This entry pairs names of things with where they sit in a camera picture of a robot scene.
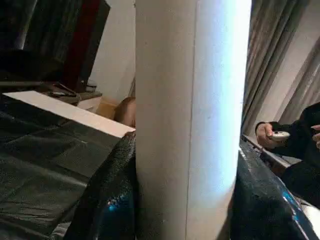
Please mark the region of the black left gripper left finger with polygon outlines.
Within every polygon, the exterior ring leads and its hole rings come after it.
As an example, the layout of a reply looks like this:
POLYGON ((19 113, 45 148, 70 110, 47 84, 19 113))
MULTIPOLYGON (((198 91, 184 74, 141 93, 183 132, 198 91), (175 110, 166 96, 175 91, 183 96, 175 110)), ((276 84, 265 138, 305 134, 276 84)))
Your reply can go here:
POLYGON ((90 178, 64 239, 136 238, 136 132, 127 132, 90 178))

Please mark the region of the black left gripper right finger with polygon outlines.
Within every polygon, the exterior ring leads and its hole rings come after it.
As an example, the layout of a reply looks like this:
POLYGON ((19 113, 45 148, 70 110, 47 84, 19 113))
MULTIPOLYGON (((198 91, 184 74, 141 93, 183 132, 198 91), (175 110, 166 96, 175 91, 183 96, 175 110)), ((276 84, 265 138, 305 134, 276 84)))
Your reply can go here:
POLYGON ((318 239, 299 202, 247 144, 239 147, 231 239, 318 239))

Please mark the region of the pale bystander hand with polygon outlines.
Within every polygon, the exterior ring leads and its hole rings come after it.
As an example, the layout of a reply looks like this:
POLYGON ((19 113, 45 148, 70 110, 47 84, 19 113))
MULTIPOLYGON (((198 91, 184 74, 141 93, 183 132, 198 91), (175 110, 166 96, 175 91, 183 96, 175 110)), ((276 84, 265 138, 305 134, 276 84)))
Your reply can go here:
POLYGON ((314 125, 311 127, 311 129, 315 131, 312 139, 315 141, 316 147, 320 149, 320 125, 314 125))
POLYGON ((268 122, 259 122, 255 126, 256 140, 259 145, 266 149, 273 149, 275 143, 271 139, 273 135, 273 127, 268 122))

